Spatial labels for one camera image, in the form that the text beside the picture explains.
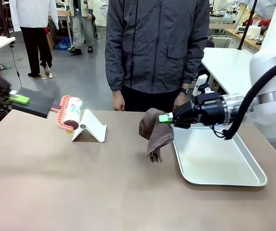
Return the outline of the person left hand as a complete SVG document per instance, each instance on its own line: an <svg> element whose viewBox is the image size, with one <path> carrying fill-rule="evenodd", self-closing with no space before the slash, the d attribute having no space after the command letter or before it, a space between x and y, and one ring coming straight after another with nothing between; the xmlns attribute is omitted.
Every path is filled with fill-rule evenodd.
<svg viewBox="0 0 276 231"><path fill-rule="evenodd" d="M175 111L176 108L180 107L186 102L187 102L187 95L183 92L180 92L174 101L173 111Z"/></svg>

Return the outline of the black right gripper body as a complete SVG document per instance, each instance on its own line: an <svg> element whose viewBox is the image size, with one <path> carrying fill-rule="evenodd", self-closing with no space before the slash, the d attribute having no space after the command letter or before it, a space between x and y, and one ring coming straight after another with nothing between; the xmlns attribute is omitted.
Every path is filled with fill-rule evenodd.
<svg viewBox="0 0 276 231"><path fill-rule="evenodd" d="M190 125L201 123L205 126L221 125L225 121L223 99L219 93L205 93L190 101Z"/></svg>

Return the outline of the person right hand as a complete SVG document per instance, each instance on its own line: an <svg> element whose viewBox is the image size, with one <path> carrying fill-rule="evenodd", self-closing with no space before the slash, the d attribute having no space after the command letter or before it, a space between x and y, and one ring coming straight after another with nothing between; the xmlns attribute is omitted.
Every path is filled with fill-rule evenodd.
<svg viewBox="0 0 276 231"><path fill-rule="evenodd" d="M115 111L125 110L125 101L120 90L112 92L112 107Z"/></svg>

